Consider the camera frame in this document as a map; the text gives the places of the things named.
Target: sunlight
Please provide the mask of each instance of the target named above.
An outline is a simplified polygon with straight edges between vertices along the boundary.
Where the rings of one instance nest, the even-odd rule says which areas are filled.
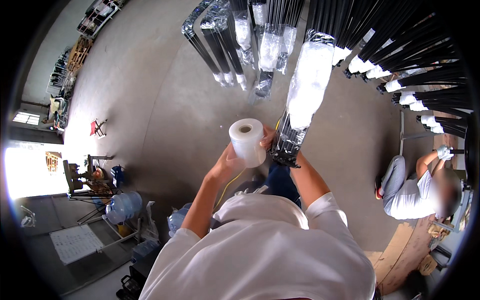
[[[62,160],[58,161],[57,172],[50,173],[45,160],[45,151],[7,148],[5,169],[12,199],[68,191]]]

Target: wooden pallet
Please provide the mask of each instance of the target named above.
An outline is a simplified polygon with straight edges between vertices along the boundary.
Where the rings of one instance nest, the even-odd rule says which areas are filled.
[[[68,57],[67,70],[71,72],[79,70],[83,66],[92,45],[93,40],[80,36],[75,42],[75,45],[73,45],[70,56]]]

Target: gray pants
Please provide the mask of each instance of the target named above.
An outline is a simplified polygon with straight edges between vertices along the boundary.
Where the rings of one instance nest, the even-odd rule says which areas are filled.
[[[391,216],[392,202],[396,193],[402,188],[405,178],[405,159],[401,155],[392,158],[385,176],[382,178],[384,191],[384,211]]]

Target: hand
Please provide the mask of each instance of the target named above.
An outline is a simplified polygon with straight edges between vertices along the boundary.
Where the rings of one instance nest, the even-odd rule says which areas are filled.
[[[445,154],[450,154],[450,149],[453,149],[452,147],[448,147],[447,145],[441,145],[437,149],[437,156],[438,158],[442,159]]]
[[[275,137],[275,134],[276,134],[275,129],[264,124],[264,136],[260,140],[260,146],[265,148],[265,150],[272,148],[272,141],[273,141],[273,138]]]
[[[214,179],[221,184],[230,179],[233,171],[240,170],[243,166],[243,159],[237,157],[230,142],[205,178]]]
[[[445,154],[444,156],[440,157],[441,160],[446,161],[452,159],[453,154]]]

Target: window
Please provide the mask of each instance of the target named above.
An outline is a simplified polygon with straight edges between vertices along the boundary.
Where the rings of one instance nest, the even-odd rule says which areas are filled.
[[[29,114],[27,112],[19,112],[17,113],[15,118],[13,118],[14,122],[27,123],[32,125],[38,125],[39,120],[40,120],[39,115]]]

